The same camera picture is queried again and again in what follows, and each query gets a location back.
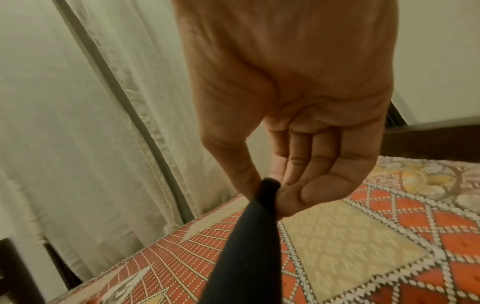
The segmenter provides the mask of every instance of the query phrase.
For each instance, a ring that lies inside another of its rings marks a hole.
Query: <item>bedsheet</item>
[[[247,205],[241,196],[55,303],[198,301]],[[480,165],[381,157],[348,198],[278,223],[283,301],[480,302]]]

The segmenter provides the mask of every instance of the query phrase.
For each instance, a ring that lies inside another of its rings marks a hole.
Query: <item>black fabric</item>
[[[282,303],[282,254],[275,220],[280,183],[264,179],[231,233],[200,304]]]

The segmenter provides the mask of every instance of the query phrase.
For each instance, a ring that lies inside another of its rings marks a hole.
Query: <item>palm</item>
[[[347,196],[379,153],[396,4],[215,3],[176,1],[205,146],[251,197],[260,176],[245,140],[264,121],[281,216]]]

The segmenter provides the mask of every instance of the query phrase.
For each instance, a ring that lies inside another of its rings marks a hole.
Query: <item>mattress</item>
[[[241,196],[55,303],[198,301]],[[480,165],[381,157],[348,198],[278,223],[284,303],[480,301]]]

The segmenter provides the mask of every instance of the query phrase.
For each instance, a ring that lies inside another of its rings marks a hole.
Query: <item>orange patterned bedsheet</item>
[[[56,302],[198,301],[238,197]],[[278,224],[284,303],[480,302],[480,165],[381,157],[342,201]]]

